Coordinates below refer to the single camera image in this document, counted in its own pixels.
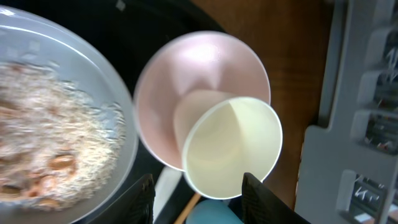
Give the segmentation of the pink bowl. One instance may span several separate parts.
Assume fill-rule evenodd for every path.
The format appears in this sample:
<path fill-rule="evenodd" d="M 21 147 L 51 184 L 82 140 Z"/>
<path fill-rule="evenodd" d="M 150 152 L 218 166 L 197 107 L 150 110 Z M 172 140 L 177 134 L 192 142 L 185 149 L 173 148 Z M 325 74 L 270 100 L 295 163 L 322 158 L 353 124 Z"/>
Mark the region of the pink bowl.
<path fill-rule="evenodd" d="M 173 116 L 195 90 L 216 90 L 271 102 L 266 69 L 238 38 L 217 31 L 177 37 L 161 47 L 142 70 L 134 91 L 136 124 L 147 150 L 161 163 L 182 170 Z"/>

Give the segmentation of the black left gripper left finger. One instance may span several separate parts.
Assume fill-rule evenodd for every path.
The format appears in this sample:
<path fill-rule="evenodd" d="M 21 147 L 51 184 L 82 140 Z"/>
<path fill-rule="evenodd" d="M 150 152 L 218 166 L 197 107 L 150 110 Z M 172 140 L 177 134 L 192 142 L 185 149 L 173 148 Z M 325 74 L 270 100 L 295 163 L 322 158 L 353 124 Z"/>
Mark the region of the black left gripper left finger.
<path fill-rule="evenodd" d="M 154 197 L 152 174 L 145 174 L 88 224 L 153 224 Z"/>

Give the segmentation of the blue cup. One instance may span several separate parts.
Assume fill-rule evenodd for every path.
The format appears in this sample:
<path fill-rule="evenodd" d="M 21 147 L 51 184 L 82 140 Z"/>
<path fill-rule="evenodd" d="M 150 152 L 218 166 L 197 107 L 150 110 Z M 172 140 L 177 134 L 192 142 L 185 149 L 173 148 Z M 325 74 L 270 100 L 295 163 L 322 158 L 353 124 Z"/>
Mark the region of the blue cup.
<path fill-rule="evenodd" d="M 243 222 L 224 202 L 204 200 L 188 214 L 185 224 L 243 224 Z"/>

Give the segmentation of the cream paper cup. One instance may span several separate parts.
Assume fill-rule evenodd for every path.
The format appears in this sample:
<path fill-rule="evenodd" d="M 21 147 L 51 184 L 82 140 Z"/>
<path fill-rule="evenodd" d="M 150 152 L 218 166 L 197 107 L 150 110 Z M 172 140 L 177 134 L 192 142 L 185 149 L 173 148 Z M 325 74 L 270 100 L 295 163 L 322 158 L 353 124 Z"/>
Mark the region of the cream paper cup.
<path fill-rule="evenodd" d="M 207 198 L 240 196 L 244 173 L 265 180 L 281 154 L 280 119 L 258 98 L 193 91 L 176 106 L 173 122 L 184 178 Z"/>

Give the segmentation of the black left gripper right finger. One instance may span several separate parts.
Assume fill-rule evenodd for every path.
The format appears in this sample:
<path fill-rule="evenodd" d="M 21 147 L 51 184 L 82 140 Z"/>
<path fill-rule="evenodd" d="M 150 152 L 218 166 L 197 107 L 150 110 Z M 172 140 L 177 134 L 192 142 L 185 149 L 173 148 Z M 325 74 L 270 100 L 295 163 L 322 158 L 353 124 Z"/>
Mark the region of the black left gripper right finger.
<path fill-rule="evenodd" d="M 244 224 L 310 224 L 249 172 L 243 176 L 242 208 Z"/>

